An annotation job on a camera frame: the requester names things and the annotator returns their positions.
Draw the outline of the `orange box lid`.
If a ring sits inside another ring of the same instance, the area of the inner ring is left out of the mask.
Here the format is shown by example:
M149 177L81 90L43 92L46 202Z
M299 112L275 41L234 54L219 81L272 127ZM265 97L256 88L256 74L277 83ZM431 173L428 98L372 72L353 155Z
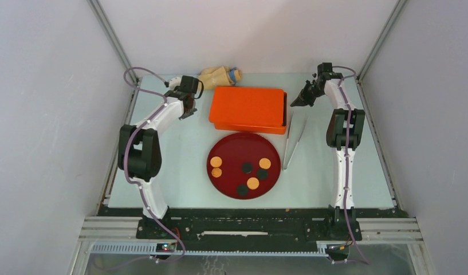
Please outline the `orange box lid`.
M283 135L288 95L283 89L217 87L209 121L216 129Z

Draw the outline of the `dark red round plate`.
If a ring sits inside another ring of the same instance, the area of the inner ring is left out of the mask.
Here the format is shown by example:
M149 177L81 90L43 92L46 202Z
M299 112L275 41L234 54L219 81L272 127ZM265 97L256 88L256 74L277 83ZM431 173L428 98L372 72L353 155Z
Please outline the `dark red round plate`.
M206 160L207 176L223 195L239 200L259 198L278 182L281 159L267 138L236 132L220 139Z

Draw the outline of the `orange cookie box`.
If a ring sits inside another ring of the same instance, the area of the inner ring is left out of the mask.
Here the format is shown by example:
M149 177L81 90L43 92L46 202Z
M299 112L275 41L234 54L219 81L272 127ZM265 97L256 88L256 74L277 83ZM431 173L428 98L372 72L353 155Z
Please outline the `orange cookie box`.
M283 135L287 128L287 94L273 98L240 96L236 99L214 99L209 121L215 129Z

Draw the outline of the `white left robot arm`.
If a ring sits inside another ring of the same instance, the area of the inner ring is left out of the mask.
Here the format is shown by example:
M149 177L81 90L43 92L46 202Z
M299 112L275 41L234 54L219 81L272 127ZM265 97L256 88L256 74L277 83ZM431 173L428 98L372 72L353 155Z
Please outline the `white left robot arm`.
M157 238L171 234L172 223L164 216L168 210L160 186L154 183L161 166L161 135L175 121L196 111L195 100L201 98L204 84L191 76L174 77L165 83L168 91L160 95L158 107L136 124L120 128L117 166L126 181L135 185L143 204L143 214L154 218L150 232Z

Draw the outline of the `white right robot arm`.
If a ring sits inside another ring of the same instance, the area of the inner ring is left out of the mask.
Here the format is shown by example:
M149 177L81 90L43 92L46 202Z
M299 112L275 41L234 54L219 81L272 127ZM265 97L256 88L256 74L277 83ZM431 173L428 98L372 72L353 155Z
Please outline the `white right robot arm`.
M345 91L347 76L335 72L330 62L317 66L313 80L307 80L291 107L314 106L316 99L327 96L333 107L326 133L326 143L334 156L335 209L350 210L355 207L352 194L353 161L363 134L365 111L356 108Z

